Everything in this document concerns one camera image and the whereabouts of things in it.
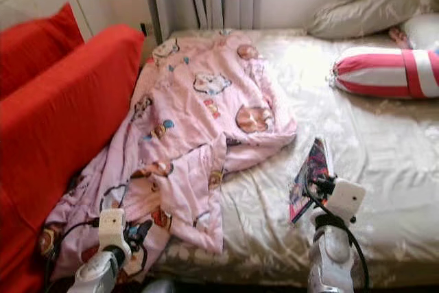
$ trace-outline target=headboard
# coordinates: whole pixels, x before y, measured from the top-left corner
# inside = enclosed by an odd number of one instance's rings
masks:
[[[78,0],[0,0],[0,30],[11,25],[55,14],[69,2],[81,35],[88,40],[93,35]]]

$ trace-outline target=red sofa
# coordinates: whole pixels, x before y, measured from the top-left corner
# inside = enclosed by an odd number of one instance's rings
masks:
[[[142,44],[110,27],[0,101],[0,292],[42,288],[41,226],[127,115]]]

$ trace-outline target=mattress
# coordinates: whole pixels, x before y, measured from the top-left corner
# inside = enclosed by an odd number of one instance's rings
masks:
[[[212,37],[218,32],[178,32]],[[289,222],[289,189],[314,137],[327,140],[335,172],[363,185],[352,231],[374,287],[439,283],[439,100],[349,95],[327,82],[348,47],[394,47],[387,36],[330,42],[301,30],[245,32],[265,58],[277,96],[294,107],[295,142],[221,186],[224,251],[172,239],[152,269],[183,281],[306,286],[314,228],[309,212]],[[152,82],[139,78],[134,100]],[[361,281],[357,260],[353,276]]]

